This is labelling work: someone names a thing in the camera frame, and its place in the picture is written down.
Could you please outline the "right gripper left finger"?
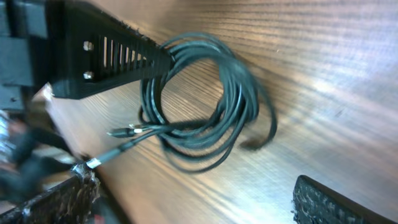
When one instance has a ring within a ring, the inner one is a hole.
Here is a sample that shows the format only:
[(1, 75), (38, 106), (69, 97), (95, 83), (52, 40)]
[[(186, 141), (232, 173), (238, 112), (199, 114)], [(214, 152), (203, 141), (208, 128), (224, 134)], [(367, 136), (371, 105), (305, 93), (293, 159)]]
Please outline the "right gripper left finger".
[(78, 164), (69, 179), (1, 214), (1, 223), (84, 223), (99, 186), (95, 173)]

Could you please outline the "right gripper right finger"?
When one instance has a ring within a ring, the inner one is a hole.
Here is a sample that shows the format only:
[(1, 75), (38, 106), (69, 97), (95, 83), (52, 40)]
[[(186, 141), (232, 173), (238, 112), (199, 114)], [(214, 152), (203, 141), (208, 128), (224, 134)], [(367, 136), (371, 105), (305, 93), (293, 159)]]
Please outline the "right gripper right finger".
[(296, 223), (396, 224), (306, 175), (298, 176), (292, 203)]

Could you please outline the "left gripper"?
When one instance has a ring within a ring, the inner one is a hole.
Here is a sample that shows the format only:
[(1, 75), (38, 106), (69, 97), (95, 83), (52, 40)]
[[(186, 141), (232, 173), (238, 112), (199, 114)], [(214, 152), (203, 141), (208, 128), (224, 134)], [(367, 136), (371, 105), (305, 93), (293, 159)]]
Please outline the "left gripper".
[(1, 109), (23, 111), (49, 80), (46, 1), (1, 1)]

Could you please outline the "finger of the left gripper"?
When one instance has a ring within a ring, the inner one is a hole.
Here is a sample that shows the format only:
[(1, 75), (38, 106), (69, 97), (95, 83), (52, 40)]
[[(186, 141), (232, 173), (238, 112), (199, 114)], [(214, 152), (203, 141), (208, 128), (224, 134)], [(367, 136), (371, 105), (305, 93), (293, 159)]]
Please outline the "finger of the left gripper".
[(165, 75), (170, 54), (138, 30), (88, 1), (50, 1), (56, 98), (79, 100)]

